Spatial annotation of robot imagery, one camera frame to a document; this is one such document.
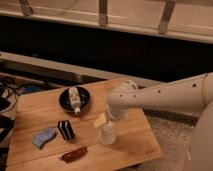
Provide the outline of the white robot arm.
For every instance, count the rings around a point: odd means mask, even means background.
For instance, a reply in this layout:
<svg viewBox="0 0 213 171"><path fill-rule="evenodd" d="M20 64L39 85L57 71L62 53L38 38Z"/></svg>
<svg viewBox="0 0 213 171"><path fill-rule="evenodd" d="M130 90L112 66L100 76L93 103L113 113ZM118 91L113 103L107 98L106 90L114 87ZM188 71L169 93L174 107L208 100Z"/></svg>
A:
<svg viewBox="0 0 213 171"><path fill-rule="evenodd" d="M108 94L106 112L94 122L102 144L115 142L114 123L131 108L199 114L183 171L213 171L213 73L143 89L123 82Z"/></svg>

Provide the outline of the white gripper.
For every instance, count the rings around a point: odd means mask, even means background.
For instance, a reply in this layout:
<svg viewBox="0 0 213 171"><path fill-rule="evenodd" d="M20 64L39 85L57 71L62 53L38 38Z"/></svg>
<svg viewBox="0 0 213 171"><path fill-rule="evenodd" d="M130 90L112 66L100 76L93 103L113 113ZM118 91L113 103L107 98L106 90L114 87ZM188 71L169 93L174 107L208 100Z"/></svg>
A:
<svg viewBox="0 0 213 171"><path fill-rule="evenodd" d="M116 122L120 121L121 119L125 118L127 116L127 110L126 109L119 109L115 107L111 107L108 105L106 107L106 115L110 121ZM94 127L98 128L100 126L103 126L107 123L107 117L104 113L102 113L94 122Z"/></svg>

